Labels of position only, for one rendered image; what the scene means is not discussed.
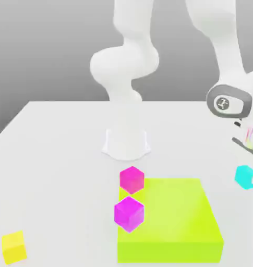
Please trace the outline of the small pink cube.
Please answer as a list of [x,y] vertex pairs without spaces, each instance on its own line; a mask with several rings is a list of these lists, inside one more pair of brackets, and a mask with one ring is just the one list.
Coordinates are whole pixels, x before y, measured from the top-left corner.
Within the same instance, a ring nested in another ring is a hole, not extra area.
[[144,173],[131,166],[119,174],[119,184],[129,194],[134,194],[144,188]]

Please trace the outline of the small magenta cube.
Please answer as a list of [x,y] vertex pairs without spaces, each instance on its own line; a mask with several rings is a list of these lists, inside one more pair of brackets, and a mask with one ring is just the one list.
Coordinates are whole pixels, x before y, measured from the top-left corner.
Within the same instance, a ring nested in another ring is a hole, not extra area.
[[126,197],[114,205],[114,222],[128,233],[144,222],[144,205],[132,197]]

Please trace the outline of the small yellow cube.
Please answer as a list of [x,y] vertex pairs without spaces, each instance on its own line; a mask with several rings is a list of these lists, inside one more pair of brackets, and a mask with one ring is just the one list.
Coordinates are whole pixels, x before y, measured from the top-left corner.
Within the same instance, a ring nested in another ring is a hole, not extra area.
[[21,230],[2,236],[2,253],[6,264],[27,258],[25,241]]

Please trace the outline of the small cyan cube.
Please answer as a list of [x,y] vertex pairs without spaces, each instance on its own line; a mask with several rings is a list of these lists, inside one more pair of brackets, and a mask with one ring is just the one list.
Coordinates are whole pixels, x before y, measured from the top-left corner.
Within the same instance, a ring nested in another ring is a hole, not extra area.
[[253,188],[253,169],[248,165],[240,165],[236,169],[235,181],[244,189]]

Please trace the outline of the large lime green box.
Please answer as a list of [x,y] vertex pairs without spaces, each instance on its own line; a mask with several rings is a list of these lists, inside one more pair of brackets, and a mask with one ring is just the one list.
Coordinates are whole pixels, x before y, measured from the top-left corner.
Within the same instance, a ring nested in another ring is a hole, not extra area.
[[200,179],[147,178],[131,197],[144,221],[118,228],[119,263],[218,263],[224,240]]

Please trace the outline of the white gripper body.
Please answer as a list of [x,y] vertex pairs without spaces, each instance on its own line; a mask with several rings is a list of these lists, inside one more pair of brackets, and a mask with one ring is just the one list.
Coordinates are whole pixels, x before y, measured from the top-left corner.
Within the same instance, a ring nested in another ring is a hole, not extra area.
[[239,165],[248,165],[253,169],[253,150],[245,147],[243,143],[237,138],[233,137],[235,154],[238,158]]

